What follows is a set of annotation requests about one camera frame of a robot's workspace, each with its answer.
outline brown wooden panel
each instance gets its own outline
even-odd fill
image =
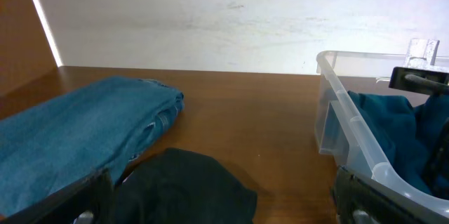
[[[56,68],[32,0],[0,0],[0,95]]]
[[[314,139],[319,76],[60,67],[0,98],[0,119],[114,75],[185,94],[185,110],[138,162],[167,147],[206,154],[257,191],[254,223],[335,223],[335,162]]]

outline blue cloth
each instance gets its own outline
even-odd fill
[[[16,213],[98,169],[117,181],[171,126],[182,100],[157,81],[111,77],[0,121],[0,212]]]
[[[397,174],[431,195],[421,174],[449,117],[449,97],[431,96],[413,108],[403,96],[348,94]]]

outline plastic container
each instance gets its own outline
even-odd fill
[[[394,67],[405,55],[324,51],[318,54],[321,73],[315,138],[320,154],[331,154],[337,165],[346,165],[401,195],[449,218],[449,200],[425,194],[395,172],[347,91],[404,95],[413,106],[426,95],[388,88]],[[435,65],[449,67],[449,58]]]

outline clothing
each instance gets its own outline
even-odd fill
[[[413,108],[402,96],[348,94],[397,174],[431,195],[421,175],[449,117],[449,96],[433,95]]]
[[[95,170],[115,182],[173,123],[183,95],[111,77],[0,121],[0,211],[9,216]]]
[[[114,203],[116,224],[246,224],[257,194],[212,157],[169,148],[139,165]]]

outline folded blue jeans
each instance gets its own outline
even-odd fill
[[[182,109],[175,88],[110,77],[0,121],[0,213],[14,214],[99,169],[117,181]]]

